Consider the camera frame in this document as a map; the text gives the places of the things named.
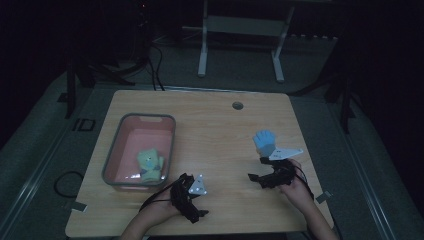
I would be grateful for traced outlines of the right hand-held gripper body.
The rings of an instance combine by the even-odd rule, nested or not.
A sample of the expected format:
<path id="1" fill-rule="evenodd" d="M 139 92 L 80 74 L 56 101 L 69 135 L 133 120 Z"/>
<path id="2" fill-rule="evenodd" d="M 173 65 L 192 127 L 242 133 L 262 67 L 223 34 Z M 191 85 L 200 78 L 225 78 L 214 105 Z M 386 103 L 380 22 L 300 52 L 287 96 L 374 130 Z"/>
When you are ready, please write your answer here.
<path id="1" fill-rule="evenodd" d="M 263 177 L 266 188 L 274 188 L 283 184 L 289 185 L 296 175 L 295 166 L 289 161 L 289 158 L 302 153 L 302 149 L 276 148 L 269 159 L 277 160 L 278 164 L 272 166 L 273 173 Z"/>

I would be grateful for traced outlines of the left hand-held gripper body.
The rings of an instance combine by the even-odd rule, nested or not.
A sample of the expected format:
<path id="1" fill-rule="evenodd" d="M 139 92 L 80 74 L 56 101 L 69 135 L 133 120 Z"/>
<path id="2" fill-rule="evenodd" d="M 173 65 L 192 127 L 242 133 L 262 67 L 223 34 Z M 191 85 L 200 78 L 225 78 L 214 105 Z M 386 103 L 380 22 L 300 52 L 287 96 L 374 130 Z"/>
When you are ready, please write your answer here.
<path id="1" fill-rule="evenodd" d="M 199 209 L 192 202 L 194 198 L 199 197 L 199 194 L 190 192 L 194 183 L 194 177 L 184 173 L 172 184 L 170 190 L 172 204 L 186 219 L 189 216 L 199 216 Z"/>

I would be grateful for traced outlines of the blue glove with grey cuff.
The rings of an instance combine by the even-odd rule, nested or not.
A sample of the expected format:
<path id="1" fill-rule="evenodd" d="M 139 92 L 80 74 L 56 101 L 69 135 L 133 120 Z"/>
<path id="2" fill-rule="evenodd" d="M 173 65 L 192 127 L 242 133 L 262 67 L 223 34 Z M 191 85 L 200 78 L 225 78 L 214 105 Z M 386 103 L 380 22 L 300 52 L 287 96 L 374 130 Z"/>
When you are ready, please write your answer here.
<path id="1" fill-rule="evenodd" d="M 253 136 L 256 150 L 261 157 L 269 157 L 276 149 L 275 135 L 269 130 L 260 130 Z"/>

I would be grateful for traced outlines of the green mitten with face print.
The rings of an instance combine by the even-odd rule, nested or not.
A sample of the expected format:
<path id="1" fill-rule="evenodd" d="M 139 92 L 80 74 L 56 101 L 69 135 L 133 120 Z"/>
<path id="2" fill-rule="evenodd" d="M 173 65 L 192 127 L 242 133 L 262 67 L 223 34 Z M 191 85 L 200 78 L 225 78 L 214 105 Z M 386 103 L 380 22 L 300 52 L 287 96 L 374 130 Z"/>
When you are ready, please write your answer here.
<path id="1" fill-rule="evenodd" d="M 160 179 L 157 170 L 158 158 L 156 149 L 149 149 L 138 153 L 137 161 L 142 182 L 152 182 Z"/>

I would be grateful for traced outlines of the pink basin with grey rim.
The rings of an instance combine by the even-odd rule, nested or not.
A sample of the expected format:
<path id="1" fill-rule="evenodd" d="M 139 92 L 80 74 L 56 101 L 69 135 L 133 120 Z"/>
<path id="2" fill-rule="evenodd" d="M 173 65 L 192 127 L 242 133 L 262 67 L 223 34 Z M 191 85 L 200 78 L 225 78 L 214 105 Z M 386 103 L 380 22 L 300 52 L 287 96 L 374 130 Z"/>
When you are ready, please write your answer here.
<path id="1" fill-rule="evenodd" d="M 155 191 L 162 188 L 169 176 L 173 154 L 175 118 L 167 114 L 129 113 L 118 125 L 103 170 L 103 181 L 118 191 Z M 142 182 L 137 155 L 156 149 L 164 157 L 162 177 Z"/>

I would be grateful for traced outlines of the person's right hand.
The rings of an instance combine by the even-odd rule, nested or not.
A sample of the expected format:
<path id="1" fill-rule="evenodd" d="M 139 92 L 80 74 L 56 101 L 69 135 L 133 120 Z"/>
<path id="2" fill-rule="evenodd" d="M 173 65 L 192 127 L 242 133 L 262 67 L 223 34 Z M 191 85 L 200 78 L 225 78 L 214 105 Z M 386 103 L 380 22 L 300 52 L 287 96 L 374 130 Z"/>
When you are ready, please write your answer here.
<path id="1" fill-rule="evenodd" d="M 279 190 L 304 215 L 312 213 L 316 208 L 309 190 L 300 177 L 295 177 L 289 185 L 280 185 Z"/>

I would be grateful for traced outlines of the person's left hand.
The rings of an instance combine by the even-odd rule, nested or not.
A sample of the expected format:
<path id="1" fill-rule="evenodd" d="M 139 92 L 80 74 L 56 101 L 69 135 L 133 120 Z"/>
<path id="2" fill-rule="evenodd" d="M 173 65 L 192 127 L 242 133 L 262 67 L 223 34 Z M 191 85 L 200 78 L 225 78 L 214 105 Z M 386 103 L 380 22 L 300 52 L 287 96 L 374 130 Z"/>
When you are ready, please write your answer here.
<path id="1" fill-rule="evenodd" d="M 172 217 L 179 216 L 180 211 L 172 204 L 171 194 L 169 190 L 160 193 L 152 202 L 143 209 L 144 212 L 153 214 L 161 220 L 161 223 Z"/>

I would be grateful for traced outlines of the black metal stand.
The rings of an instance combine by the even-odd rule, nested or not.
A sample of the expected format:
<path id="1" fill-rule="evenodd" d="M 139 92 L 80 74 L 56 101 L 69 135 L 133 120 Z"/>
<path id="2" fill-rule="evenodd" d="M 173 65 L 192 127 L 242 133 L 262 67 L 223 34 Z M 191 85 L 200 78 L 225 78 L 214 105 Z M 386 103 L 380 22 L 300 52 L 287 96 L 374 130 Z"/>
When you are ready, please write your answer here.
<path id="1" fill-rule="evenodd" d="M 83 87 L 93 88 L 96 84 L 96 80 L 92 72 L 98 72 L 112 82 L 120 85 L 134 86 L 134 82 L 125 80 L 123 76 L 134 73 L 143 66 L 144 63 L 136 63 L 134 66 L 127 69 L 112 71 L 99 62 L 96 62 L 78 46 L 69 45 L 67 49 L 66 64 L 66 92 L 58 99 L 59 102 L 67 104 L 65 118 L 69 119 L 76 108 L 76 79 L 79 79 Z"/>
<path id="2" fill-rule="evenodd" d="M 352 115 L 350 108 L 352 85 L 362 65 L 363 53 L 361 45 L 355 41 L 339 39 L 317 80 L 300 90 L 289 92 L 288 95 L 303 96 L 327 85 L 328 89 L 324 93 L 324 100 L 327 103 L 336 103 L 341 100 L 340 125 L 343 131 L 348 134 L 348 123 Z"/>

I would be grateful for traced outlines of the white metal desk frame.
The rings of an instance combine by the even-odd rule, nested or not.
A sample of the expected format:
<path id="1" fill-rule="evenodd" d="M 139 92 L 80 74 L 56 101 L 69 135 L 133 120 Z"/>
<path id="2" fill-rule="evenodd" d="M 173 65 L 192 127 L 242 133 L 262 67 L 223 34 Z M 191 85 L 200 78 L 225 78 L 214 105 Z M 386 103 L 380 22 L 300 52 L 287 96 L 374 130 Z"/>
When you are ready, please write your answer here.
<path id="1" fill-rule="evenodd" d="M 289 26 L 294 15 L 295 7 L 290 6 L 283 20 L 268 20 L 257 18 L 230 17 L 209 14 L 209 2 L 211 0 L 202 0 L 202 26 L 201 48 L 198 63 L 197 76 L 202 78 L 206 76 L 208 60 L 208 34 L 228 33 L 252 36 L 277 37 L 278 44 L 271 50 L 271 60 L 275 73 L 276 81 L 282 83 L 285 81 L 280 55 L 283 45 L 288 36 Z"/>

